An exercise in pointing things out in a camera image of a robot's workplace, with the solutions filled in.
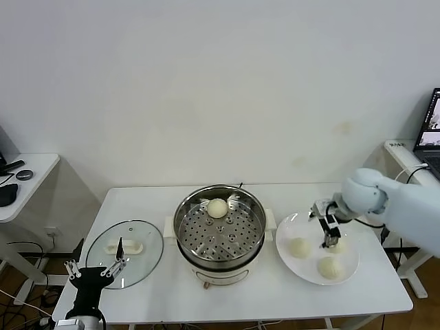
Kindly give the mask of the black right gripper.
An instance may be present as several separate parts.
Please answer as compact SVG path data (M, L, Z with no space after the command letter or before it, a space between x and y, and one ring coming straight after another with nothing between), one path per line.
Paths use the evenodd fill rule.
M318 218L321 228L324 232L324 241L322 248L336 246L341 238L339 224L333 214L326 214Z

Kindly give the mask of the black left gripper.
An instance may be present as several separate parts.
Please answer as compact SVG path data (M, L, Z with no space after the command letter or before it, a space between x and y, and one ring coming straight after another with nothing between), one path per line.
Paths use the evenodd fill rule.
M67 312L65 318L75 318L77 316L93 316L101 319L102 314L99 310L99 302L102 290L112 284L114 278L126 266L124 258L123 239L119 238L115 261L105 267L83 267L78 268L78 262L82 252L84 239L81 239L78 245L71 253L71 258L64 262L68 272L71 284L77 289L73 308Z

